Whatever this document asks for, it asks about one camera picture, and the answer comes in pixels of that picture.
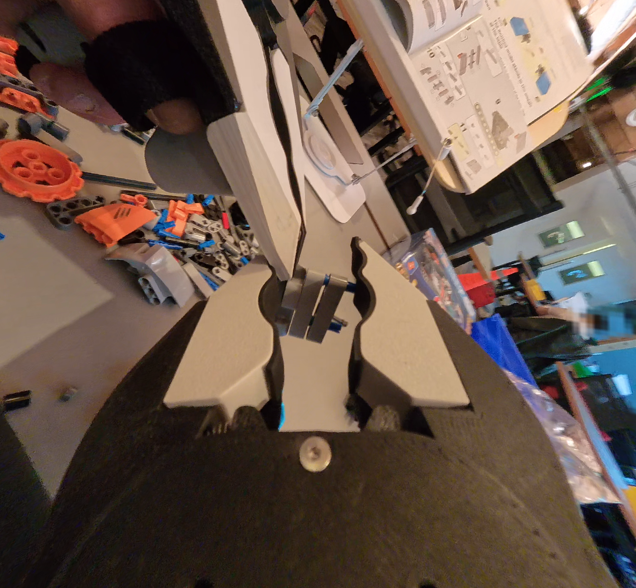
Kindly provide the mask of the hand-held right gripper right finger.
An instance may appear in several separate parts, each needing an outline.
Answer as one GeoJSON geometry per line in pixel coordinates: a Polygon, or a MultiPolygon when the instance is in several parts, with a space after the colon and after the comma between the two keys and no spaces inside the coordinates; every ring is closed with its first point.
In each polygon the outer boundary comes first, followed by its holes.
{"type": "Polygon", "coordinates": [[[470,400],[433,314],[435,302],[360,237],[351,241],[355,326],[348,392],[368,408],[465,409],[470,400]]]}

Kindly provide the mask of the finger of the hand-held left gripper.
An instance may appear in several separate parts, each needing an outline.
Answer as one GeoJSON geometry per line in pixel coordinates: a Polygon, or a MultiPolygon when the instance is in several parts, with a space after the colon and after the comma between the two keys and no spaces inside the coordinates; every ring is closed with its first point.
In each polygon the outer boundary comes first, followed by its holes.
{"type": "Polygon", "coordinates": [[[273,50],[272,66],[277,91],[281,97],[282,107],[291,139],[291,156],[294,174],[298,182],[300,212],[306,212],[306,170],[309,159],[306,155],[303,141],[303,131],[298,108],[298,95],[294,91],[292,71],[282,50],[273,50]]]}
{"type": "Polygon", "coordinates": [[[205,20],[237,110],[212,122],[207,137],[262,253],[285,281],[296,269],[305,237],[290,131],[272,66],[273,50],[282,50],[290,65],[285,21],[272,0],[209,0],[209,5],[205,20]]]}

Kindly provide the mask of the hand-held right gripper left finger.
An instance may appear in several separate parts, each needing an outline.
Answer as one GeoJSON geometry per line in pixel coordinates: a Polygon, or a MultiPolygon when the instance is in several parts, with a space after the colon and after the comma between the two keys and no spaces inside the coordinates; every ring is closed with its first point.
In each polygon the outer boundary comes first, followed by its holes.
{"type": "Polygon", "coordinates": [[[280,405],[284,386],[276,316],[280,284],[266,260],[252,260],[206,303],[164,395],[168,408],[280,405]]]}

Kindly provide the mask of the white book stand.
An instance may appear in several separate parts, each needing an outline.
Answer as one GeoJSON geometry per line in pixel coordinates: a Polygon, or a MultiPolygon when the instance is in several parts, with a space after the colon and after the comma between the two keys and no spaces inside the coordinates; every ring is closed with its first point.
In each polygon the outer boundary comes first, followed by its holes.
{"type": "MultiPolygon", "coordinates": [[[[330,0],[325,0],[325,10],[326,11],[331,6],[330,0]]],[[[337,30],[335,35],[335,46],[337,51],[336,55],[339,55],[340,50],[342,49],[343,42],[348,38],[345,31],[349,34],[354,34],[352,30],[352,25],[350,22],[352,20],[346,20],[339,17],[336,13],[334,13],[331,18],[329,18],[328,22],[330,24],[340,25],[344,24],[342,29],[337,30]]],[[[334,189],[325,191],[327,193],[325,197],[331,197],[333,195],[336,197],[345,197],[347,200],[352,198],[357,190],[349,190],[350,188],[357,188],[361,186],[364,179],[369,178],[370,176],[376,175],[379,170],[383,166],[388,165],[391,159],[386,160],[385,163],[378,164],[375,168],[368,170],[367,172],[360,173],[355,172],[352,169],[353,163],[346,163],[346,157],[344,154],[340,153],[340,150],[337,149],[336,146],[336,138],[328,138],[327,137],[327,129],[320,129],[318,124],[318,115],[320,114],[319,106],[320,104],[327,105],[327,99],[330,99],[330,104],[337,106],[336,102],[341,102],[338,91],[335,91],[333,95],[331,95],[330,91],[332,89],[335,90],[336,83],[341,78],[345,71],[350,71],[350,68],[354,66],[354,62],[358,59],[358,57],[363,56],[362,63],[363,66],[366,66],[370,69],[372,74],[372,79],[377,85],[380,87],[380,90],[383,94],[387,96],[387,103],[389,105],[389,111],[394,111],[398,120],[401,122],[400,131],[398,131],[400,136],[405,136],[409,138],[406,146],[402,148],[397,154],[393,156],[393,159],[401,156],[403,153],[408,150],[415,148],[417,154],[422,154],[425,160],[428,162],[429,166],[429,179],[426,182],[425,190],[422,191],[418,198],[414,202],[414,208],[411,207],[407,209],[407,214],[412,215],[418,210],[418,206],[422,203],[423,197],[429,187],[429,182],[431,179],[437,179],[437,181],[444,188],[456,192],[456,193],[465,193],[470,194],[469,191],[464,189],[463,180],[461,179],[458,172],[456,172],[456,164],[455,160],[451,157],[453,151],[453,147],[459,144],[458,140],[454,140],[454,134],[450,134],[449,131],[442,131],[440,136],[437,135],[439,131],[437,128],[434,129],[433,137],[433,146],[430,145],[429,141],[426,139],[426,135],[420,127],[416,125],[416,131],[413,133],[411,127],[408,125],[406,121],[408,115],[406,112],[408,111],[411,115],[415,112],[415,107],[417,104],[413,103],[407,105],[407,100],[404,98],[404,95],[401,91],[398,90],[397,84],[394,82],[392,84],[393,88],[390,88],[385,79],[383,79],[384,75],[393,75],[389,73],[387,69],[388,62],[384,60],[384,71],[383,73],[378,64],[374,62],[373,59],[373,51],[377,54],[377,58],[384,59],[379,52],[379,48],[371,42],[373,38],[370,38],[368,42],[365,43],[363,37],[356,37],[355,41],[347,48],[347,51],[343,53],[343,55],[335,62],[335,66],[333,68],[333,72],[330,74],[330,79],[326,81],[323,89],[315,94],[314,100],[306,107],[305,115],[303,116],[303,126],[304,126],[304,147],[306,153],[309,157],[309,161],[311,161],[313,169],[316,170],[316,173],[311,173],[309,175],[310,182],[313,184],[314,189],[319,190],[318,186],[314,184],[314,181],[317,182],[317,175],[320,173],[323,179],[331,179],[333,182],[330,182],[334,186],[334,189]],[[335,190],[335,188],[342,188],[347,190],[335,190]]],[[[527,136],[527,145],[529,149],[526,149],[525,154],[530,153],[530,151],[534,148],[539,147],[543,142],[552,139],[556,136],[557,132],[561,130],[564,126],[565,121],[568,116],[568,103],[567,101],[563,101],[561,104],[557,105],[555,108],[550,110],[548,113],[544,114],[542,117],[537,119],[535,122],[529,124],[527,130],[525,131],[525,135],[527,136]]]]}

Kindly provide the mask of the pile of building kit parts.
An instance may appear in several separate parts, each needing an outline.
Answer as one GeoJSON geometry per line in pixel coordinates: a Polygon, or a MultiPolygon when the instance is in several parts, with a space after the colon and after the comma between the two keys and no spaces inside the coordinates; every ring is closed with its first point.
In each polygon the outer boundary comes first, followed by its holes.
{"type": "Polygon", "coordinates": [[[20,74],[18,59],[26,53],[14,39],[1,37],[1,108],[18,113],[14,138],[7,136],[8,123],[1,119],[1,140],[37,141],[78,164],[84,180],[79,193],[44,204],[53,225],[67,229],[75,224],[75,217],[109,204],[145,207],[156,218],[109,248],[140,242],[161,245],[171,250],[204,294],[220,289],[257,255],[258,242],[238,205],[228,206],[219,195],[166,195],[149,181],[85,170],[81,154],[66,143],[70,130],[59,122],[59,106],[20,74]]]}

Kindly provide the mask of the robot kit box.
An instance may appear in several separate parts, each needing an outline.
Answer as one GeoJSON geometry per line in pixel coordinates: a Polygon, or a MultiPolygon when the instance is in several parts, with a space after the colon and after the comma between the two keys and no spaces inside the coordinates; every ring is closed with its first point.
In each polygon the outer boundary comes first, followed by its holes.
{"type": "Polygon", "coordinates": [[[382,254],[410,284],[471,334],[476,311],[435,231],[412,234],[382,254]]]}

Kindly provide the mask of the red crate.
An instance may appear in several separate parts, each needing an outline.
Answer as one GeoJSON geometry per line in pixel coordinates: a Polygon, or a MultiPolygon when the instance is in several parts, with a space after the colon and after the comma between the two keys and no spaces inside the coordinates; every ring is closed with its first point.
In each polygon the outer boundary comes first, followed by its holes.
{"type": "Polygon", "coordinates": [[[495,282],[499,280],[499,272],[497,270],[491,271],[489,279],[485,279],[478,272],[458,274],[457,277],[476,309],[489,306],[495,302],[495,282]]]}

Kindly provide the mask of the grey curved panel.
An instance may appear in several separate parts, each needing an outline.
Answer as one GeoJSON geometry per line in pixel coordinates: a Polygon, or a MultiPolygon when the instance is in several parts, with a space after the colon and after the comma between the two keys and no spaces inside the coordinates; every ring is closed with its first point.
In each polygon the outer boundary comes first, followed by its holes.
{"type": "Polygon", "coordinates": [[[104,260],[128,264],[150,304],[162,304],[171,298],[184,307],[195,295],[194,285],[179,261],[161,245],[140,242],[118,246],[104,260]]]}

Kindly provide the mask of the orange wedge piece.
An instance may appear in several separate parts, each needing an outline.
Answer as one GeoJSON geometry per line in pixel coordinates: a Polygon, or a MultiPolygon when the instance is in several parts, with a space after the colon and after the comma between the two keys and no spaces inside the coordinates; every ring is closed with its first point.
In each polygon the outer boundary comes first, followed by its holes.
{"type": "Polygon", "coordinates": [[[84,212],[75,217],[75,223],[109,248],[155,218],[155,213],[145,207],[115,203],[84,212]]]}

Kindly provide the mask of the clear plastic bag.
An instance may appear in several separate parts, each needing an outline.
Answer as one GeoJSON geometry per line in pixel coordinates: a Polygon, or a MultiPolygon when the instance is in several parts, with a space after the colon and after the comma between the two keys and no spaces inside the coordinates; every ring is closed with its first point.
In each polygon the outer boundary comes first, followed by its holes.
{"type": "Polygon", "coordinates": [[[620,504],[616,493],[604,481],[599,458],[580,423],[536,385],[509,370],[503,369],[503,373],[543,427],[579,504],[620,504]]]}

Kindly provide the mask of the instruction booklet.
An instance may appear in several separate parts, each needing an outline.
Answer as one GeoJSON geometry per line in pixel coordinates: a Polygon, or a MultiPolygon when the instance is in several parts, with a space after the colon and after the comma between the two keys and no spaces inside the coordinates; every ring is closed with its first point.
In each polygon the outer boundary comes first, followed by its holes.
{"type": "Polygon", "coordinates": [[[472,179],[544,138],[530,128],[592,74],[567,0],[357,0],[433,149],[472,179]]]}

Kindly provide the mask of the orange gear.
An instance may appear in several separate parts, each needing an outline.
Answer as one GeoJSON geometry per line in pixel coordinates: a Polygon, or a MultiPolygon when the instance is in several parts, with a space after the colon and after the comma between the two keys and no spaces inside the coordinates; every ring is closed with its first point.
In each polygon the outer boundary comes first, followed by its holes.
{"type": "Polygon", "coordinates": [[[28,139],[1,140],[1,189],[7,194],[49,204],[72,199],[83,187],[78,164],[66,154],[28,139]]]}

